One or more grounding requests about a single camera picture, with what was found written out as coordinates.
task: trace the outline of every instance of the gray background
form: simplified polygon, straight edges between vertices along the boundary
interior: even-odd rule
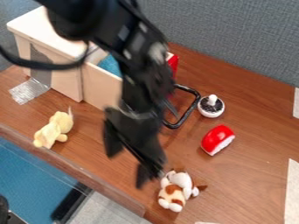
[[[37,7],[38,4],[32,0],[0,0],[0,45],[5,50],[17,54],[15,39],[6,29],[7,22]],[[8,66],[10,63],[0,56],[0,70]]]
[[[36,5],[31,0],[4,1],[7,3],[0,3],[0,40],[14,49],[14,39],[7,34],[5,24]],[[299,1],[139,2],[169,41],[299,86]],[[0,59],[0,69],[6,66]]]

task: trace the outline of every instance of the yellow stuffed animal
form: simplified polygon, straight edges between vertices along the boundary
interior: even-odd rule
[[[68,114],[57,111],[50,118],[49,123],[34,134],[33,144],[35,147],[46,147],[51,149],[55,141],[66,142],[67,135],[73,127],[73,113],[71,108]]]

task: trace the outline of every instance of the red toy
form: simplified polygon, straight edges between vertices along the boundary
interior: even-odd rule
[[[171,58],[169,58],[167,60],[168,64],[170,65],[170,67],[173,70],[173,78],[176,77],[176,73],[177,73],[177,65],[178,65],[178,56],[176,54],[172,55]]]
[[[210,130],[201,141],[201,148],[210,156],[214,156],[221,151],[235,138],[231,129],[225,125],[217,126]]]

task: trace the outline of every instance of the blue floor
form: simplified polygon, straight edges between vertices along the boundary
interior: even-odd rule
[[[0,137],[0,194],[8,199],[10,210],[28,223],[52,223],[52,212],[76,183]]]

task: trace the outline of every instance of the stuffed dog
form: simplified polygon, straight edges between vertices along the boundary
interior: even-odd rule
[[[170,171],[161,180],[162,189],[158,195],[158,203],[165,209],[179,213],[191,196],[197,197],[199,190],[204,191],[206,187],[196,187],[187,172]]]

